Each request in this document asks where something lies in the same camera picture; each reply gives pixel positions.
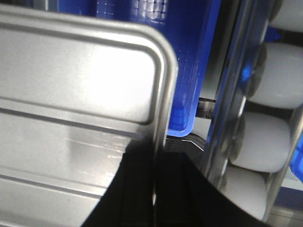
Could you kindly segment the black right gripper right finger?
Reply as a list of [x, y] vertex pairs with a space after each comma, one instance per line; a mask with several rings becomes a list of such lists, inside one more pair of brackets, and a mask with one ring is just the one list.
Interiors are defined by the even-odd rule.
[[265, 227], [221, 194], [185, 153], [163, 152], [157, 158], [158, 227]]

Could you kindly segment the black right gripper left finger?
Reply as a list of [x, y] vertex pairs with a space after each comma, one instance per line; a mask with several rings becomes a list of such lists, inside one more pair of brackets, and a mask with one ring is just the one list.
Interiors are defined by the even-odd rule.
[[114, 179], [83, 226], [152, 226], [153, 149], [150, 141], [128, 144]]

